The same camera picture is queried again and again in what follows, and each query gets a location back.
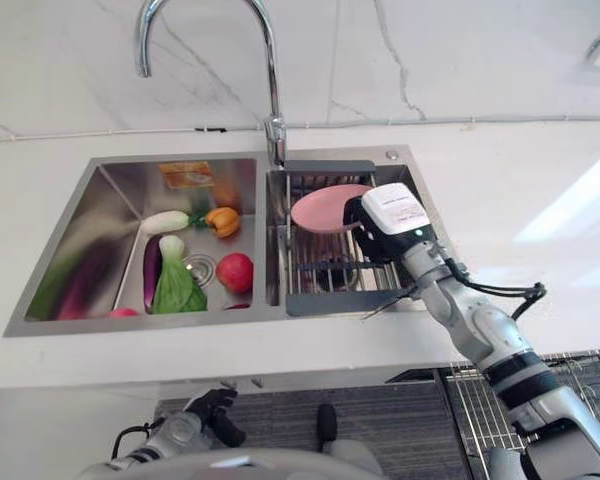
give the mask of chrome faucet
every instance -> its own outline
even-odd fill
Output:
[[[151,22],[160,7],[167,0],[145,0],[136,24],[137,69],[141,77],[150,77],[149,68],[149,30]],[[269,159],[278,166],[283,166],[286,154],[287,129],[280,110],[280,96],[278,92],[278,75],[276,66],[276,46],[273,38],[273,28],[267,10],[262,0],[245,0],[251,11],[256,16],[258,24],[264,34],[264,43],[267,57],[267,71],[269,73],[269,97],[271,100],[271,113],[266,118],[264,129],[267,134],[267,150]]]

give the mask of sink drain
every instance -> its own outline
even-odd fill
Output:
[[[358,282],[358,272],[353,269],[348,255],[324,255],[320,259],[316,273],[316,282],[323,292],[352,290]]]
[[[198,286],[204,287],[213,280],[216,271],[216,262],[208,255],[196,253],[182,260],[184,266],[194,278]]]

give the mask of bell pepper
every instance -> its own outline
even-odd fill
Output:
[[[204,217],[218,238],[233,235],[240,229],[240,215],[231,207],[214,208]]]

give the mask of marble wall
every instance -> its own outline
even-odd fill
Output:
[[[0,137],[201,126],[268,111],[240,0],[171,0],[134,72],[142,0],[0,0]],[[265,0],[295,125],[600,116],[600,0]]]

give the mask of countertop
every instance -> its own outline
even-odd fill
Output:
[[[539,353],[600,349],[600,123],[289,131],[292,150],[393,144],[411,148],[457,253],[478,280],[547,285],[548,297],[519,321]],[[0,143],[0,388],[415,368],[461,360],[446,331],[424,313],[3,338],[91,158],[264,148],[261,132]]]

